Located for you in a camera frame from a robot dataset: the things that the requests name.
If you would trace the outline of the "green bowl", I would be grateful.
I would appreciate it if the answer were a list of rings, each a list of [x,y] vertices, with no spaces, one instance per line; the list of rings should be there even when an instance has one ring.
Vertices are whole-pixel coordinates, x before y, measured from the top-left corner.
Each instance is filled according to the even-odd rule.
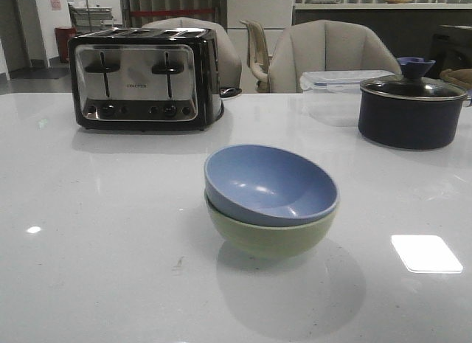
[[[236,249],[253,257],[283,259],[315,247],[328,233],[338,210],[325,217],[298,226],[257,226],[244,223],[220,212],[204,196],[209,216],[218,233]]]

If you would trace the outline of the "clear plastic food container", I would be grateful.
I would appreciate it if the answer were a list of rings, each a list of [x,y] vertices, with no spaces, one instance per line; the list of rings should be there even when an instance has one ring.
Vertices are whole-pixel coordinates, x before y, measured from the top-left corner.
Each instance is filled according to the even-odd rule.
[[[361,105],[360,82],[391,74],[384,70],[304,72],[299,85],[311,117],[326,125],[355,127]]]

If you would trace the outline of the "red trash bin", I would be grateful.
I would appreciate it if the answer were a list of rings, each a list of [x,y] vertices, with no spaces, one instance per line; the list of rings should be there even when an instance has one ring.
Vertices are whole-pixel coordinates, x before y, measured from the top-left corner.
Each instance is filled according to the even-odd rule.
[[[77,30],[74,27],[56,27],[55,38],[61,63],[69,62],[68,42],[75,37]]]

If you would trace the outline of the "white cabinet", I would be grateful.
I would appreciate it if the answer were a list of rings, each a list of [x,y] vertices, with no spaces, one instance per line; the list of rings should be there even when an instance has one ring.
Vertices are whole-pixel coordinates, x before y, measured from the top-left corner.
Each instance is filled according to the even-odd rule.
[[[227,32],[243,64],[240,87],[244,93],[256,92],[257,79],[247,66],[247,29],[241,21],[261,24],[272,56],[282,31],[292,24],[293,6],[294,0],[227,0]]]

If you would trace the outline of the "dark blue cooking pot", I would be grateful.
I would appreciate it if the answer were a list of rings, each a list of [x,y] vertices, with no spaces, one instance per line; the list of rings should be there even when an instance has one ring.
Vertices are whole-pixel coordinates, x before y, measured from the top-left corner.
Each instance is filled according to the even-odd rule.
[[[369,140],[394,148],[442,148],[454,140],[464,100],[409,100],[363,91],[358,129]]]

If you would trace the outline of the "blue bowl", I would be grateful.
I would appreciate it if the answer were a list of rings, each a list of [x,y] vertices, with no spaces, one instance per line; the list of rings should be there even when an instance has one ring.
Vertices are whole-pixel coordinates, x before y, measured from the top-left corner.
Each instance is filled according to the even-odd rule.
[[[287,150],[230,145],[204,163],[206,195],[224,215],[258,226],[298,226],[329,215],[339,203],[334,180]]]

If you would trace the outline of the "cream office chair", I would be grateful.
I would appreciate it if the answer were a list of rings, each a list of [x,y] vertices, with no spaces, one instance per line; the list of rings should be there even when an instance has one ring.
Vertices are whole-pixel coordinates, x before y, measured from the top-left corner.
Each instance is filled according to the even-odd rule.
[[[270,58],[266,43],[266,35],[259,22],[252,20],[240,20],[247,29],[247,58],[246,63],[253,76],[257,79],[256,91],[260,93],[270,92],[268,68]]]

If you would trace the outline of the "metal cart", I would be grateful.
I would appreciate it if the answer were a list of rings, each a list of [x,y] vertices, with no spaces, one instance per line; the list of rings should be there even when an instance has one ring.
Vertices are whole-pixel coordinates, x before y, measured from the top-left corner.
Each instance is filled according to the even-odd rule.
[[[68,6],[72,26],[78,34],[98,32],[115,25],[111,7],[75,6],[71,2]]]

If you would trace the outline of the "glass pot lid blue knob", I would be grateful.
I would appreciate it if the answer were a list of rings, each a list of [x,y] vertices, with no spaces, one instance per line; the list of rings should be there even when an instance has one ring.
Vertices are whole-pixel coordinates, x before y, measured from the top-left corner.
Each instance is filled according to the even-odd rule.
[[[468,90],[452,83],[426,77],[426,73],[436,63],[425,58],[397,58],[400,75],[385,75],[362,80],[360,88],[379,97],[400,100],[445,102],[468,97]]]

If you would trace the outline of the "brown woven basket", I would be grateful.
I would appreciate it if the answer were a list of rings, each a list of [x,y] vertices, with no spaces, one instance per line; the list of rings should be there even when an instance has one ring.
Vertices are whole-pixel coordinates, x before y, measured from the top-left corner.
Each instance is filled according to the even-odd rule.
[[[440,72],[440,79],[470,90],[472,85],[472,68],[467,69],[445,69]]]

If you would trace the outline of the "black and chrome toaster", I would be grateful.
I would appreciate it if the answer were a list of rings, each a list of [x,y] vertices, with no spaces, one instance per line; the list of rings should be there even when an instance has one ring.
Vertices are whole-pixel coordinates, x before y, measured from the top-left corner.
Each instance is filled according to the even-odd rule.
[[[113,28],[68,42],[74,113],[87,129],[198,131],[223,116],[207,28]]]

